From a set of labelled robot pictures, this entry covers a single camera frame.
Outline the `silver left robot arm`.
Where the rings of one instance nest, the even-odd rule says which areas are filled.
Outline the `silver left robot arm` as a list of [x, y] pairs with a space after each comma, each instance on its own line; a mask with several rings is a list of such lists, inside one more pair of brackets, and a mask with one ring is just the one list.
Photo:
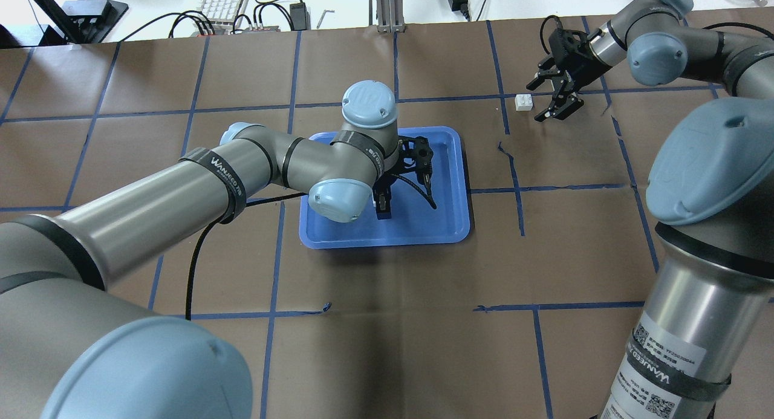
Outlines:
[[2, 223], [3, 418], [249, 418], [234, 345], [193, 320], [208, 235], [306, 196], [330, 221], [378, 204], [408, 160], [394, 91], [361, 80], [329, 143], [236, 122], [215, 148], [56, 216]]

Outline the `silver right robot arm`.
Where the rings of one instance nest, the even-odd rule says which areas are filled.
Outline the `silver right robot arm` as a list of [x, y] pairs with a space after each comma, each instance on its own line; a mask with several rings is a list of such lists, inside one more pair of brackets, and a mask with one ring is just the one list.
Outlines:
[[656, 155], [646, 204], [666, 261], [600, 418], [711, 418], [772, 295], [773, 44], [685, 25], [693, 0], [633, 0], [592, 33], [559, 18], [528, 90], [552, 83], [537, 122], [563, 120], [578, 93], [627, 61], [646, 86], [677, 78], [724, 86], [691, 111]]

